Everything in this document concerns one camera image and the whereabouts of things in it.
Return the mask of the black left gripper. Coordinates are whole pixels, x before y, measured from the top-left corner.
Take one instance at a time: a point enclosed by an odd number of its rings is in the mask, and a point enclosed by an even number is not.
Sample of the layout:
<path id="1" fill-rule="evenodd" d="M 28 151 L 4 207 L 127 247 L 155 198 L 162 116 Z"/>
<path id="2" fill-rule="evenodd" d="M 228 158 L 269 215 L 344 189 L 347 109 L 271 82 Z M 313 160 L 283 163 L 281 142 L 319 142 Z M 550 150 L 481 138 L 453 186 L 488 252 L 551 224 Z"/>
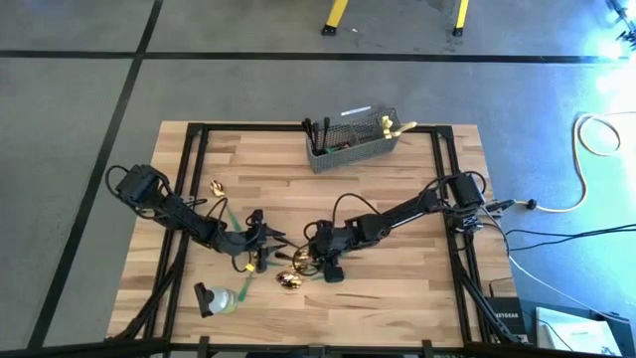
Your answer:
<path id="1" fill-rule="evenodd" d="M 267 270 L 267 248 L 264 246 L 266 237 L 274 237 L 276 245 L 270 246 L 271 249 L 280 250 L 285 247 L 299 249 L 299 246 L 291 241 L 283 238 L 284 232 L 269 228 L 263 221 L 264 214 L 261 209 L 255 209 L 245 220 L 247 230 L 243 232 L 229 232 L 218 229 L 220 242 L 219 250 L 222 253 L 230 255 L 232 267 L 236 272 L 246 272 L 246 268 L 239 268 L 236 256 L 242 253 L 248 253 L 247 262 L 252 263 L 252 255 L 255 255 L 255 271 L 264 273 Z"/>

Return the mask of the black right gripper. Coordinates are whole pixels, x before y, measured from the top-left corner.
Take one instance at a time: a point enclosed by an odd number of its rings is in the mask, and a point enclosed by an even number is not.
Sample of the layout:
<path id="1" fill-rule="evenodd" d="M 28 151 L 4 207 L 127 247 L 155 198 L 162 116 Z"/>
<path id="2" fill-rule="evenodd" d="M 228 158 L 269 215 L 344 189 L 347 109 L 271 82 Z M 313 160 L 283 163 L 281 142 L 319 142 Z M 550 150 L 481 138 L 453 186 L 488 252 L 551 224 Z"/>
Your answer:
<path id="1" fill-rule="evenodd" d="M 299 273 L 301 275 L 321 273 L 327 283 L 343 281 L 344 272 L 338 264 L 342 250 L 334 247 L 333 224 L 319 220 L 310 223 L 309 227 L 311 226 L 315 227 L 315 233 L 308 240 L 308 244 L 302 246 L 298 252 L 300 255 L 310 255 L 313 262 L 300 263 Z"/>

